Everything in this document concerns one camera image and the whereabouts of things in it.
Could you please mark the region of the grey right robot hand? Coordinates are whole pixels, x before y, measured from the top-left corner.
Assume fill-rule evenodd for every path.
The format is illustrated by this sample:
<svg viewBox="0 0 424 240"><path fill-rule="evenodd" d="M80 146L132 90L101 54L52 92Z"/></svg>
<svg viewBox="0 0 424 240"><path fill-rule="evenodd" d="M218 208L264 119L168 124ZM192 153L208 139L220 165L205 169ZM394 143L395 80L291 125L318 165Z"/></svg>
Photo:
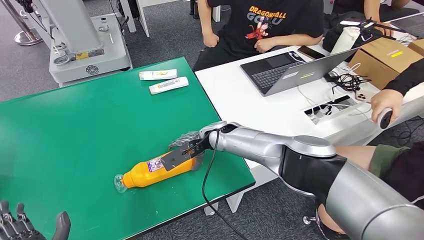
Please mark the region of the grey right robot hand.
<svg viewBox="0 0 424 240"><path fill-rule="evenodd" d="M178 137L177 139L173 140L169 145L168 145L168 150L173 150L177 147L181 147L184 144L189 144L194 145L197 142L200 141L200 133L198 131L189 131L185 134L182 134L180 137ZM203 164L203 160L205 157L205 151L203 150L202 152L199 152L193 160L193 165L191 167L192 171L197 171Z"/></svg>

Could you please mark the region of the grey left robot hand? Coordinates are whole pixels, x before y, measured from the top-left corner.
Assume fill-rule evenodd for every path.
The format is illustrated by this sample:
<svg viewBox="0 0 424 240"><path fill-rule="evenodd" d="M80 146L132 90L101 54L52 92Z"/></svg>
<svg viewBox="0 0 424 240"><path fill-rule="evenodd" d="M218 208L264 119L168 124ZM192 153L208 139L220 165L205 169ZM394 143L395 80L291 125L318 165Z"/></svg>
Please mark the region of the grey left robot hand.
<svg viewBox="0 0 424 240"><path fill-rule="evenodd" d="M55 232L52 240L67 240L71 231L71 221L67 212L60 212L55 219ZM25 205L18 203L16 216L9 209L7 200L0 201L0 238L2 240L46 240L25 213Z"/></svg>

